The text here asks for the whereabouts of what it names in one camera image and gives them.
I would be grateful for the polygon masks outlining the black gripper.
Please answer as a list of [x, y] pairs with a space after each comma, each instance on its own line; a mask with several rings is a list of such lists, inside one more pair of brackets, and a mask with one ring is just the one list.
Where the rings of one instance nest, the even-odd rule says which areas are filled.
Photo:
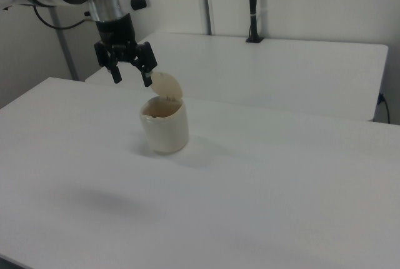
[[144, 86], [150, 87], [157, 61], [149, 42], [136, 42], [131, 16], [127, 14], [117, 20], [97, 22], [96, 27], [101, 37], [94, 45], [97, 60], [111, 73], [114, 83], [122, 81], [118, 63], [123, 62], [137, 67]]

